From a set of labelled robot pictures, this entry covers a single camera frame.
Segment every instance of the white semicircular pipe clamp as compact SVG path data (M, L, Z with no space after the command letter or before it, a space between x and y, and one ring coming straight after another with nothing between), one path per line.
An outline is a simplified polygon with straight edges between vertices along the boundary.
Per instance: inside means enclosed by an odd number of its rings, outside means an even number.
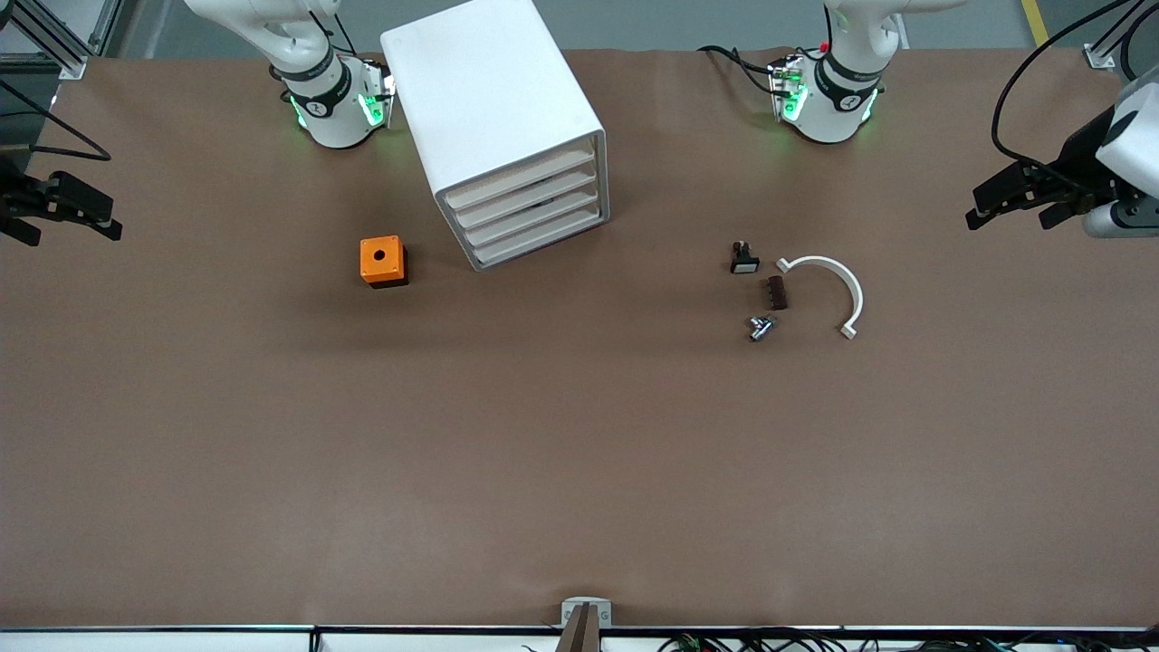
M845 266L840 262L825 256L803 256L789 262L785 258L777 261L777 266L781 268L781 271L788 272L790 269L797 266L799 264L816 264L818 266L824 266L825 269L837 273L845 280L845 284L850 287L850 293L853 294L853 314L841 324L841 335L848 339L857 337L858 332L853 329L853 322L861 316L861 308L865 306L866 296L861 292L861 283L858 277L850 271L848 266Z

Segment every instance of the wire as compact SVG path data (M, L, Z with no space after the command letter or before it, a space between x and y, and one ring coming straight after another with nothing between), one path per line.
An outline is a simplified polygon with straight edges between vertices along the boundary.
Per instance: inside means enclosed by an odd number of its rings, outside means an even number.
M1127 31L1123 32L1122 36L1123 49L1120 50L1118 58L1121 59L1120 64L1122 64L1123 66L1123 74L1127 76L1127 79L1131 81L1135 81L1136 79L1139 78L1139 75L1135 74L1135 69L1131 68L1131 54L1130 54L1131 39L1135 38L1135 32L1138 31L1139 25L1143 24L1143 21L1147 20L1147 17L1151 16L1151 14L1156 13L1157 10L1159 10L1159 5L1152 5L1151 7L1147 7L1146 10L1139 14L1139 17L1135 19L1135 22L1131 23L1131 27L1127 28Z
M1118 16L1118 20L1115 21L1115 24L1110 25L1110 29L1108 29L1107 32L1103 34L1099 38L1099 41L1095 41L1094 45L1091 46L1091 51L1092 52L1098 52L1099 51L1099 46L1102 45L1102 42L1106 41L1106 39L1108 39L1108 38L1110 38L1110 35L1115 34L1115 30L1118 29L1118 25L1121 25L1124 22L1127 22L1127 19L1131 17L1131 14L1134 14L1135 12L1137 12L1139 9L1139 7L1142 7L1146 1L1147 0L1139 0L1138 2L1135 3L1135 6L1132 6L1130 9L1128 9L1127 13L1124 13L1122 16ZM1114 43L1111 43L1110 45L1107 45L1107 51L1113 50L1115 47L1115 45L1118 45L1120 43L1122 43L1123 36L1125 34L1127 34L1125 31L1123 34L1120 34L1118 38L1115 39Z
M1042 171L1047 173L1048 175L1057 178L1058 181L1062 181L1066 185L1070 185L1072 189L1081 190L1083 192L1086 192L1086 193L1089 193L1089 195L1096 195L1096 196L1099 195L1099 192L1095 192L1091 188L1087 188L1086 185L1083 185L1081 183L1072 181L1071 178L1066 177L1065 175L1056 171L1055 169L1052 169L1047 163L1044 163L1044 162L1042 162L1042 161L1040 161L1037 159L1034 159L1032 156L1028 156L1028 155L1026 155L1023 153L1015 152L1014 149L1012 149L1012 148L1007 147L1006 145L1004 145L1003 141L1001 141L1001 138L998 135L998 124L1001 120L1001 117L1003 117L1003 107L1006 105L1006 97L1009 95L1011 89L1014 88L1014 83L1019 80L1019 78L1022 76L1022 73L1026 72L1026 68L1030 67L1030 64L1033 64L1034 60L1038 58L1038 56L1041 56L1043 52L1045 52L1047 49L1050 47L1051 45L1054 45L1055 43L1058 43L1058 41L1062 39L1063 37L1065 37L1067 34L1074 31L1076 29L1085 25L1086 23L1088 23L1088 22L1098 19L1099 16L1101 16L1101 15L1108 13L1108 12L1111 12L1111 10L1118 8L1118 7L1122 7L1123 5L1128 3L1129 1L1130 0L1113 0L1111 2L1107 3L1102 8L1096 9L1094 12L1091 12L1089 14L1083 16L1081 19L1079 19L1079 20L1072 22L1071 24L1064 27L1058 34L1051 36L1042 45L1038 45L1037 47L1035 47L1034 52L1030 52L1030 56L1027 57L1022 61L1021 65L1019 65L1018 69L1014 71L1014 74L1011 75L1009 81L1006 82L1006 87L1003 88L1001 94L998 95L998 102L994 104L994 117L993 117L993 120L990 124L990 139L993 141L994 147L999 152L1001 152L1003 154L1005 154L1005 155L1007 155L1007 156L1009 156L1009 157L1012 157L1012 159L1014 159L1014 160L1016 160L1019 162L1022 162L1022 163L1025 163L1027 166L1041 169Z
M342 19L337 14L334 14L334 22L338 23L338 29L342 30L342 37L347 39L347 45L350 46L350 53L355 54L355 42L350 41L350 35L347 34L347 28L342 24Z
M744 75L748 76L749 81L751 81L752 85L756 86L757 88L760 88L765 93L768 93L770 95L775 95L778 97L787 97L788 96L788 93L786 93L785 90L774 90L774 89L765 86L760 81L758 81L756 76L752 76L752 72L750 72L750 71L759 72L761 74L768 74L768 66L758 66L757 64L753 64L753 63L750 63L750 61L746 61L746 60L742 59L741 58L741 52L736 47L732 47L732 50L729 51L729 50L726 50L726 49L721 47L720 45L705 45L704 47L698 47L697 51L698 52L720 52L721 54L724 54L726 57L728 57L728 59L730 61L732 61L734 64L741 66L741 69L744 72Z
M318 29L322 30L322 34L326 36L326 42L330 43L330 37L334 36L334 32L322 27L322 21L318 20L318 16L314 15L314 12L306 12L306 13L309 14L309 17L314 19L314 24L318 25ZM330 47L334 47L338 52L345 52L347 54L357 56L353 49L347 50L345 47L340 47L334 43L330 43Z
M49 112L48 110L45 110L43 107L41 107L39 104L37 104L36 102L34 102L34 101L29 100L28 97L25 97L23 93L21 93L20 90L16 90L15 88L13 88L12 85L9 85L7 81L0 79L0 87L3 87L5 90L12 93L13 96L15 96L21 102L24 102L25 104L28 104L36 112L38 112L42 116L44 116L45 118L48 118L48 119L57 123L61 129L64 129L68 133L72 133L76 138L80 138L81 141L83 141L86 145L88 145L93 149L95 149L96 153L92 153L92 152L78 152L76 149L65 149L65 148L61 148L61 147L43 147L41 145L29 145L28 146L28 151L30 151L30 152L42 152L42 153L45 153L45 154L60 154L61 156L75 156L78 159L88 159L88 160L93 160L93 161L110 161L110 160L112 160L112 156L109 154L109 152L107 152L104 149L104 147L97 145L95 141L93 141L92 138L89 138L88 135L85 135L80 131L76 131L67 122L58 118L57 116L52 115L51 112Z

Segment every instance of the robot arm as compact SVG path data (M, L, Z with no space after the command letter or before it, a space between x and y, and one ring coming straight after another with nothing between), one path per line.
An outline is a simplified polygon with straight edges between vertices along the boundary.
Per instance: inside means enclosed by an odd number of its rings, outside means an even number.
M790 59L774 82L788 97L774 102L779 119L819 142L840 142L869 118L881 75L897 52L894 14L940 12L967 0L824 0L832 42L821 57Z
M318 65L330 50L329 38L318 29L309 13L331 16L340 0L185 0L185 3L198 16L248 41L277 69L298 73Z
M384 126L393 80L373 61L338 54L314 21L333 16L341 0L185 0L195 14L233 31L274 65L319 144L352 147Z
M1159 66L1123 89L1115 107L1072 133L1050 168L1015 161L974 189L971 230L994 217L1045 205L1043 228L1083 215L1093 237L1159 235Z

